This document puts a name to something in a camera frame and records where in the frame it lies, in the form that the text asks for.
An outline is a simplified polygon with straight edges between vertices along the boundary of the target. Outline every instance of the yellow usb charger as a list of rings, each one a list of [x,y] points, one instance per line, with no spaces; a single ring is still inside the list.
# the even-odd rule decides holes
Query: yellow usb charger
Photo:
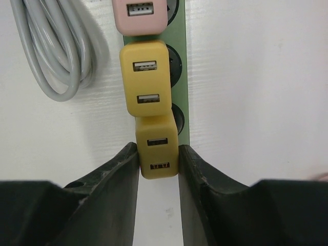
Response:
[[[171,112],[169,52],[164,42],[151,40],[124,46],[120,52],[129,113],[135,117]]]
[[[136,140],[144,178],[178,174],[178,130],[172,111],[163,116],[136,118]]]

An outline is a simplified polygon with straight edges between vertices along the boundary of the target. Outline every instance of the gray cable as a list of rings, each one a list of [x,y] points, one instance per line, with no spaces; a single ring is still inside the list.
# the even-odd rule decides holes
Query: gray cable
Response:
[[[11,0],[17,29],[30,68],[43,92],[67,101],[92,79],[92,53],[87,33],[68,0]],[[48,83],[48,69],[68,86],[63,94]]]

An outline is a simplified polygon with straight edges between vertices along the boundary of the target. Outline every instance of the pink charger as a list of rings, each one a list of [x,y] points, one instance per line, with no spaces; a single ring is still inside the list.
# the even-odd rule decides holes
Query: pink charger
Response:
[[[124,36],[162,33],[168,25],[167,0],[112,0],[115,23]]]

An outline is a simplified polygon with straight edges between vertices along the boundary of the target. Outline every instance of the black socket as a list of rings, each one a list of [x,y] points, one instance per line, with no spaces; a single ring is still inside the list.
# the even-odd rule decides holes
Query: black socket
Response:
[[[181,74],[182,74],[182,61],[181,58],[176,52],[175,49],[173,49],[172,46],[166,45],[169,50],[169,61],[170,61],[170,78],[171,78],[171,88],[175,86],[176,83],[178,83]]]
[[[174,20],[178,9],[179,9],[179,0],[167,0],[168,2],[168,25]]]
[[[185,127],[185,116],[182,110],[175,104],[172,104],[172,112],[175,120],[176,127],[178,128],[178,135],[182,132]]]

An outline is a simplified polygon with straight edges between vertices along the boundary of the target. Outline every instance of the yellow block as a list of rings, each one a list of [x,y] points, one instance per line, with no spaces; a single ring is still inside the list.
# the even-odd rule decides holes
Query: yellow block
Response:
[[[151,40],[124,46],[120,63],[129,113],[135,117],[171,112],[169,52],[164,42]]]
[[[136,140],[144,178],[165,178],[178,174],[178,130],[173,113],[136,118]]]

